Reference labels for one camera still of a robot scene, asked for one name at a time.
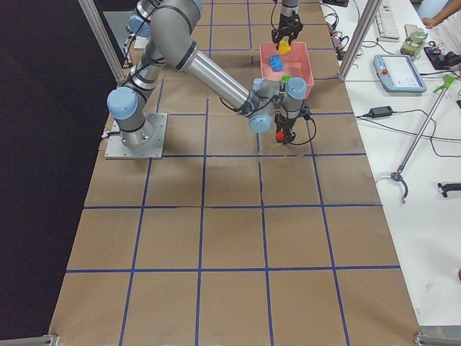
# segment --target black panel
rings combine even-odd
[[[0,12],[0,340],[48,332],[115,80],[77,1]]]

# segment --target black power brick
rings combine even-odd
[[[391,106],[375,107],[372,108],[367,114],[363,114],[363,117],[371,117],[373,119],[377,117],[390,117],[394,111]]]

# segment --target white keyboard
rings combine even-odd
[[[387,42],[399,42],[400,34],[395,26],[394,13],[389,0],[383,0],[377,10],[376,25],[379,32],[378,40]]]

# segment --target tablet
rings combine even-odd
[[[425,92],[427,87],[410,56],[378,54],[373,59],[376,73],[388,92]]]

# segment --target metal base plate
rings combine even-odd
[[[106,159],[161,159],[164,154],[167,113],[149,113],[146,120],[153,126],[152,138],[141,146],[128,148],[120,136],[110,136],[106,148]],[[114,121],[111,131],[119,131]]]

